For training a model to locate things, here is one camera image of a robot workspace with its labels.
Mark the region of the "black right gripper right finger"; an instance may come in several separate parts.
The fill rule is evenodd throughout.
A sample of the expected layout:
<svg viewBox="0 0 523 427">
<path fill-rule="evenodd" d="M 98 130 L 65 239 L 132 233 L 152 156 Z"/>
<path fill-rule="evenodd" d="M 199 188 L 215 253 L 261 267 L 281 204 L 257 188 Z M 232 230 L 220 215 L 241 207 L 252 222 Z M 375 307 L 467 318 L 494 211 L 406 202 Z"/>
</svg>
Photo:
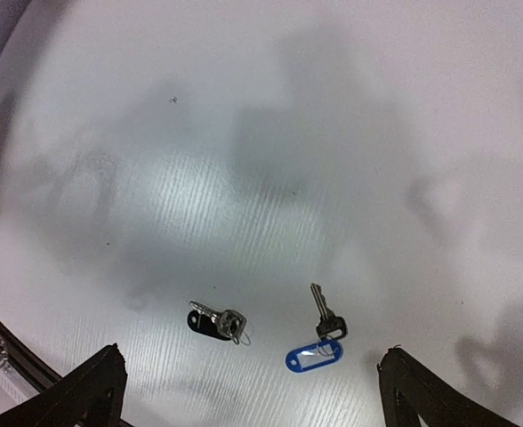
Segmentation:
<svg viewBox="0 0 523 427">
<path fill-rule="evenodd" d="M 523 346 L 456 346 L 456 389 L 403 347 L 376 366 L 387 426 L 517 426 L 523 422 Z"/>
</svg>

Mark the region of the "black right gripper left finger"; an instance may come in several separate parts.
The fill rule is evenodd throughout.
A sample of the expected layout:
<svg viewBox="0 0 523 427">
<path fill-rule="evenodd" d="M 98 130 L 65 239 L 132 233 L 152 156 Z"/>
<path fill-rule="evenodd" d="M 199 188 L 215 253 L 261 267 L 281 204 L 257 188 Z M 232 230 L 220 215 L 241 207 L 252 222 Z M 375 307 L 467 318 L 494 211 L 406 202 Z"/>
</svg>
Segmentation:
<svg viewBox="0 0 523 427">
<path fill-rule="evenodd" d="M 0 414 L 0 426 L 118 426 L 124 402 L 125 359 L 106 345 L 48 390 Z"/>
</svg>

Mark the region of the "silver key black tag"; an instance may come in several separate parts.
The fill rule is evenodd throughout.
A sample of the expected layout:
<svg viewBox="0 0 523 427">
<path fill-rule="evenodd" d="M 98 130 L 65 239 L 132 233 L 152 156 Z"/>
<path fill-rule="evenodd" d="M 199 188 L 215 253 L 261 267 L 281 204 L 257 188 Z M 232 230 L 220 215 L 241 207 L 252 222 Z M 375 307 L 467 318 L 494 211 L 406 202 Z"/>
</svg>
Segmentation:
<svg viewBox="0 0 523 427">
<path fill-rule="evenodd" d="M 236 345 L 242 342 L 251 344 L 245 331 L 246 317 L 240 312 L 232 309 L 218 311 L 196 301 L 190 301 L 189 306 L 187 325 L 191 331 Z"/>
</svg>

